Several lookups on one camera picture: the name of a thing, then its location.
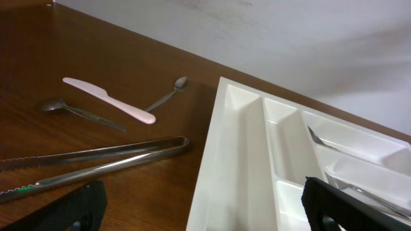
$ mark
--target table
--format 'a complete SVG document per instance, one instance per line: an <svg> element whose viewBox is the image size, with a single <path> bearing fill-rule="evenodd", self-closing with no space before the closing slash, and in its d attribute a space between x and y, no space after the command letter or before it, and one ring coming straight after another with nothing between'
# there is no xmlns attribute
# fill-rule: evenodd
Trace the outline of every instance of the table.
<svg viewBox="0 0 411 231"><path fill-rule="evenodd" d="M403 133L59 4L0 12L0 54L0 159L176 135L190 140L185 155L101 177L109 202L100 230L185 230L220 76L411 141ZM78 78L103 87L120 101L146 108L171 92L181 76L190 77L190 88L153 110L153 125L62 82L63 77ZM69 112L35 110L37 102L59 96L71 106L125 126L127 132ZM2 172L0 190L111 161ZM80 185L0 205L0 227Z"/></svg>

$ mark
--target white plastic tray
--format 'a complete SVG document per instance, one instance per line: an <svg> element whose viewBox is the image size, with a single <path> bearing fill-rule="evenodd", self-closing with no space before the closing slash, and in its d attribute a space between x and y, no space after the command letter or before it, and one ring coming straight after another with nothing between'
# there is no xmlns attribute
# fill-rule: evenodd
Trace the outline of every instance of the white plastic tray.
<svg viewBox="0 0 411 231"><path fill-rule="evenodd" d="M325 171L411 209L410 166L407 142L221 77L186 230L310 230L305 177Z"/></svg>

